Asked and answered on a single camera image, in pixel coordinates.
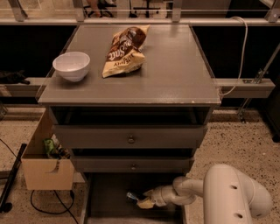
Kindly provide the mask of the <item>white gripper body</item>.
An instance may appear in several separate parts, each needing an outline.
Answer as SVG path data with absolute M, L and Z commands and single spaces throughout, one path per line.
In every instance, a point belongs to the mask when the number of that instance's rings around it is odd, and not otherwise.
M 176 196 L 177 194 L 171 185 L 163 185 L 152 191 L 150 199 L 157 207 L 164 207 L 171 204 Z

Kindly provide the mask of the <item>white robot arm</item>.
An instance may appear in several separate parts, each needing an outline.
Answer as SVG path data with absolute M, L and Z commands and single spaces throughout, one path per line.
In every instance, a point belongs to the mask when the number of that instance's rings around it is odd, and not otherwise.
M 273 206 L 263 185 L 227 164 L 212 166 L 202 180 L 177 177 L 171 185 L 149 190 L 136 204 L 142 209 L 185 206 L 197 197 L 203 199 L 204 224 L 253 224 Z

